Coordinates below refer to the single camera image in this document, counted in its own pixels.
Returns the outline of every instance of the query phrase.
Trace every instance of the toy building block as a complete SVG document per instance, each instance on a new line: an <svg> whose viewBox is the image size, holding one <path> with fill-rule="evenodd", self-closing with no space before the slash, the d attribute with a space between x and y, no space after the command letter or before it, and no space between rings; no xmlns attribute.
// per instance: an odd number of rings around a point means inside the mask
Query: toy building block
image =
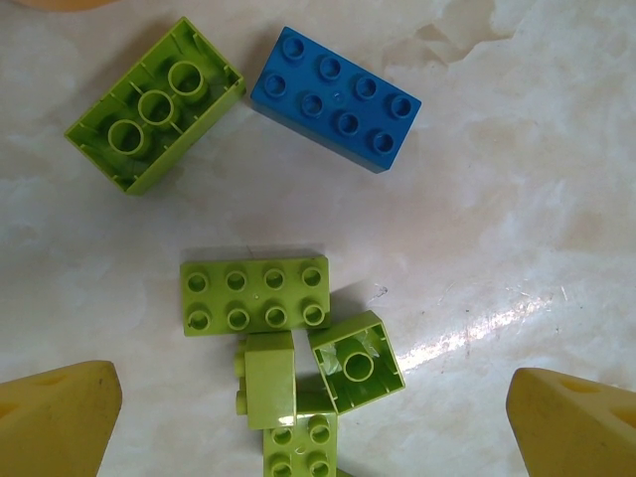
<svg viewBox="0 0 636 477"><path fill-rule="evenodd" d="M326 395L298 395L296 425L263 433L263 476L336 477L338 415Z"/></svg>
<svg viewBox="0 0 636 477"><path fill-rule="evenodd" d="M327 328L324 256L181 265L186 336Z"/></svg>
<svg viewBox="0 0 636 477"><path fill-rule="evenodd" d="M309 344L339 414L404 388L385 325L372 311L310 333Z"/></svg>
<svg viewBox="0 0 636 477"><path fill-rule="evenodd" d="M240 73L182 18L66 136L122 191L141 195L244 93Z"/></svg>
<svg viewBox="0 0 636 477"><path fill-rule="evenodd" d="M239 378L237 414L247 414L250 429L293 425L296 376L291 332L247 335L235 354Z"/></svg>
<svg viewBox="0 0 636 477"><path fill-rule="evenodd" d="M391 169L421 102L285 27L254 108L373 172Z"/></svg>

